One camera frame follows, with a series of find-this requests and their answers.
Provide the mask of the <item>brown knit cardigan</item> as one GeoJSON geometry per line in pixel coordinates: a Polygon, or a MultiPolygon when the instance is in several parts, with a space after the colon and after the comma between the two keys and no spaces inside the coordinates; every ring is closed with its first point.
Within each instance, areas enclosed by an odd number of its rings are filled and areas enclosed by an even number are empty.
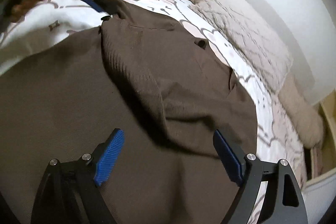
{"type": "Polygon", "coordinates": [[[29,223],[51,159],[78,160],[116,128],[125,143],[100,189],[118,223],[220,223],[237,186],[213,146],[229,124],[256,151],[254,102],[207,41],[119,1],[1,76],[1,223],[29,223]]]}

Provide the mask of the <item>grey patterned pillow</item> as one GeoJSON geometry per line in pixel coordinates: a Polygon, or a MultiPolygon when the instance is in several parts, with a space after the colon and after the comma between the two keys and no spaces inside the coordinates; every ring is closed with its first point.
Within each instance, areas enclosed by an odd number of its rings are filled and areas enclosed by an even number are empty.
{"type": "Polygon", "coordinates": [[[277,32],[246,0],[202,0],[190,9],[227,38],[270,92],[279,93],[293,57],[277,32]]]}

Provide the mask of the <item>wooden shelf unit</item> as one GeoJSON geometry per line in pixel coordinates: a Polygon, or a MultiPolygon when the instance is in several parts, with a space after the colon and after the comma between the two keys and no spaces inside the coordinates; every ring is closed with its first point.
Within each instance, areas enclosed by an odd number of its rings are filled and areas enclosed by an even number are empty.
{"type": "Polygon", "coordinates": [[[318,104],[322,116],[324,135],[322,144],[312,148],[310,161],[306,162],[306,186],[318,184],[335,175],[335,90],[318,104]]]}

